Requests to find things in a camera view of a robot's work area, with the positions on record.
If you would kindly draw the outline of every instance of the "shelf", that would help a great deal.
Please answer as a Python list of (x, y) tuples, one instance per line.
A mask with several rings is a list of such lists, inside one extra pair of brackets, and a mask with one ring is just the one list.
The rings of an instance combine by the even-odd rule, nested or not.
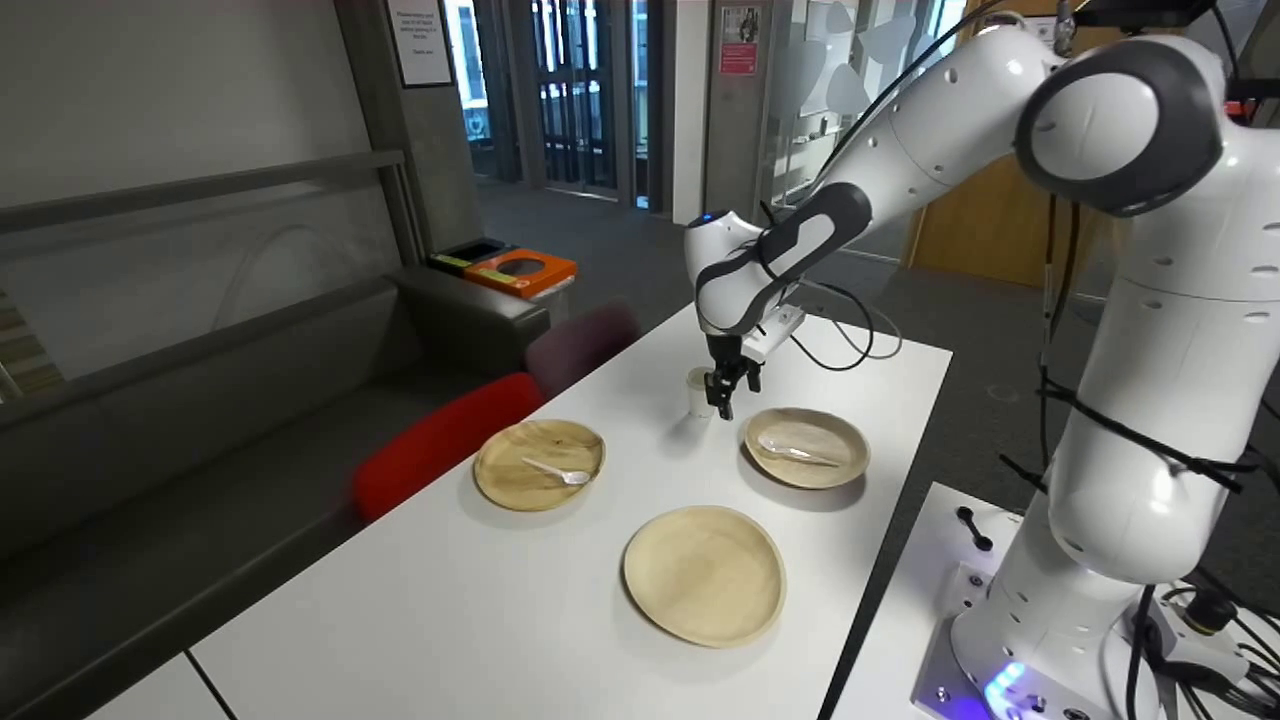
[(361, 152), (361, 156), (274, 166), (274, 167), (222, 173), (222, 175), (200, 175), (200, 180), (175, 180), (175, 185), (143, 185), (143, 189), (94, 191), (94, 197), (49, 201), (49, 206), (18, 206), (18, 208), (0, 208), (0, 233), (119, 215), (119, 214), (256, 191), (274, 185), (361, 175), (381, 167), (404, 167), (404, 152)]

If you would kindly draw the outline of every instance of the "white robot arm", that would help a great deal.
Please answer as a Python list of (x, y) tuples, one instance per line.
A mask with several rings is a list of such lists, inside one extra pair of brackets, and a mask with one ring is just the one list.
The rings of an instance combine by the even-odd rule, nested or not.
[[(741, 377), (754, 386), (801, 326), (786, 287), (805, 268), (994, 156), (1133, 215), (1047, 501), (986, 600), (949, 626), (1000, 717), (1123, 717), (1123, 608), (1205, 557), (1223, 503), (1211, 470), (1242, 454), (1280, 362), (1280, 137), (1234, 128), (1220, 102), (1223, 73), (1201, 44), (1126, 40), (1069, 63), (1021, 23), (991, 23), (868, 120), (779, 230), (686, 230), (706, 400), (727, 416)], [(1136, 717), (1158, 717), (1151, 689)]]

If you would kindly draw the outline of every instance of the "paper plate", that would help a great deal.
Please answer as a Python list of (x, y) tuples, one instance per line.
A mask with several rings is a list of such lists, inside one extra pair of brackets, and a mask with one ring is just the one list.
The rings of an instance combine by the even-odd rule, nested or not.
[(528, 459), (564, 473), (588, 473), (596, 481), (604, 464), (604, 439), (572, 422), (510, 425), (489, 436), (489, 446), (475, 454), (473, 475), (478, 496), (510, 511), (543, 511), (590, 490), (590, 481), (568, 490), (550, 473), (530, 470)]
[(868, 473), (868, 439), (814, 410), (769, 410), (741, 434), (753, 464), (791, 490), (838, 490)]
[(721, 650), (770, 626), (785, 606), (785, 563), (754, 519), (683, 509), (633, 538), (622, 589), (656, 630)]

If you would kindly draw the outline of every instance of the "bamboo plate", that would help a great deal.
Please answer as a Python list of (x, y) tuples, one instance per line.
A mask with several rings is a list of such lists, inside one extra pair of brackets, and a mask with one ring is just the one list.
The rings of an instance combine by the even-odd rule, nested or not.
[(604, 439), (572, 422), (524, 422), (485, 439), (475, 454), (473, 475), (485, 501), (510, 511), (543, 511), (576, 492), (590, 490), (568, 490), (556, 475), (530, 470), (550, 464), (564, 473), (588, 473), (596, 481), (604, 464)]
[(683, 509), (628, 542), (622, 589), (667, 636), (725, 650), (774, 620), (785, 563), (754, 519), (733, 509)]
[(791, 490), (843, 490), (868, 473), (868, 439), (814, 410), (769, 410), (741, 434), (753, 464)]

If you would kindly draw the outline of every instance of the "doorway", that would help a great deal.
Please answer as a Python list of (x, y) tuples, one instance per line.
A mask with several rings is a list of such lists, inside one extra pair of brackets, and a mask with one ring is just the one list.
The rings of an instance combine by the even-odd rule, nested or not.
[(664, 208), (664, 0), (447, 0), (457, 89), (489, 180)]

